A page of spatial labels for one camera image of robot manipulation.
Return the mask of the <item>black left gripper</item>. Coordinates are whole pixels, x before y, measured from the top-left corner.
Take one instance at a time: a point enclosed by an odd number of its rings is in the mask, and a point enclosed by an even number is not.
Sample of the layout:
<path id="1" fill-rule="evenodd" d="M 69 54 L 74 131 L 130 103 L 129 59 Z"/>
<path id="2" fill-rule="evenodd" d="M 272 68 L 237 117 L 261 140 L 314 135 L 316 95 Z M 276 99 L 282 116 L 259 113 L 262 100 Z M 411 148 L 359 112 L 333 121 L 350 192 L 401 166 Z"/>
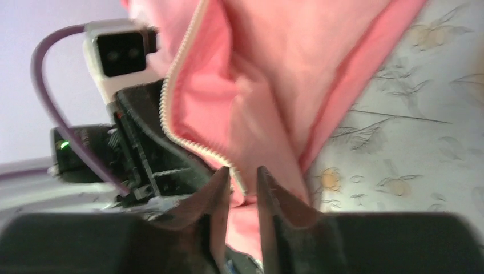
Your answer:
<path id="1" fill-rule="evenodd" d="M 159 103 L 164 80 L 124 88 L 107 107 L 110 124 L 71 127 L 72 133 L 116 180 L 130 191 L 117 197 L 135 206 L 156 196 L 192 194 L 203 188 L 214 170 L 164 133 Z M 74 151 L 62 127 L 50 131 L 54 165 L 49 172 L 66 183 L 104 183 Z"/>

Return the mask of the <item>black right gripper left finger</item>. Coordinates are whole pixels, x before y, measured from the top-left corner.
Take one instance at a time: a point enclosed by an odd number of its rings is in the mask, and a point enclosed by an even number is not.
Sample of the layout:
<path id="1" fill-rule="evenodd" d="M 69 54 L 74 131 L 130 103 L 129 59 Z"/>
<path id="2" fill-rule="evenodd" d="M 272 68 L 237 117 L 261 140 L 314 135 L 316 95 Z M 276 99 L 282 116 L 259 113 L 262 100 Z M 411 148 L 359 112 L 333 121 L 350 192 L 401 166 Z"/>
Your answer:
<path id="1" fill-rule="evenodd" d="M 2 273 L 222 273 L 229 169 L 153 221 L 134 213 L 32 213 L 1 233 Z"/>

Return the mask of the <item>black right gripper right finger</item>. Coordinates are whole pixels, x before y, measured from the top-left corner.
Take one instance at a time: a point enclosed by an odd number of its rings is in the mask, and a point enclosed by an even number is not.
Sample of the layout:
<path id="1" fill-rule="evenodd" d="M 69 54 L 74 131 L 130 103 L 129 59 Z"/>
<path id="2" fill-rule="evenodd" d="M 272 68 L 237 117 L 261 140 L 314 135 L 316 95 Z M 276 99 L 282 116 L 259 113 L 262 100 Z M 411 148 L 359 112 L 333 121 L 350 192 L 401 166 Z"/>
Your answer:
<path id="1" fill-rule="evenodd" d="M 440 212 L 322 213 L 257 169 L 265 273 L 482 273 L 461 217 Z"/>

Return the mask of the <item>pink zip-up jacket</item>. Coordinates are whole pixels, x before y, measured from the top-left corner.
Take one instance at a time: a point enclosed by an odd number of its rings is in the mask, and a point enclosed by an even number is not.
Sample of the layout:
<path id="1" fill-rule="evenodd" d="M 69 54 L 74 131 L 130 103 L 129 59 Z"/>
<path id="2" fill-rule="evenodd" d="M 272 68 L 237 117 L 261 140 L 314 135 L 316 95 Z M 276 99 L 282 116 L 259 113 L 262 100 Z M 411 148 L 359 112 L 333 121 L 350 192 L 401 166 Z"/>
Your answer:
<path id="1" fill-rule="evenodd" d="M 227 244 L 262 259 L 256 170 L 305 202 L 303 179 L 425 2 L 125 1 L 159 31 L 166 135 L 229 166 Z"/>

